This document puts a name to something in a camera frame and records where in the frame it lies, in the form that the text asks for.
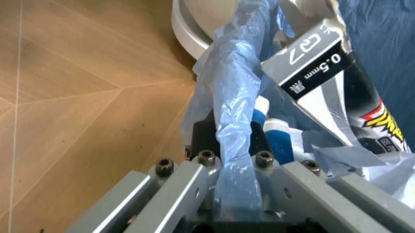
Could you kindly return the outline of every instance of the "blue cloth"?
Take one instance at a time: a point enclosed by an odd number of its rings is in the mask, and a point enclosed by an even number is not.
[[[260,124],[264,127],[266,116],[260,110],[254,109],[254,113],[252,115],[252,121]]]
[[[415,0],[338,0],[352,48],[415,149]]]
[[[268,143],[274,154],[275,159],[280,165],[294,161],[293,147],[291,145],[290,134],[280,130],[270,130],[265,132]]]

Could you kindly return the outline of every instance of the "gray plastic wrapper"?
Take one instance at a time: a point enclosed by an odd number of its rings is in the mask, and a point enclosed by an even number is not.
[[[214,110],[224,164],[215,189],[216,217],[255,220],[262,212],[259,185],[248,153],[251,118],[263,72],[274,51],[275,0],[241,0],[232,21],[219,29],[195,67],[197,87],[182,130],[187,144],[193,123]]]

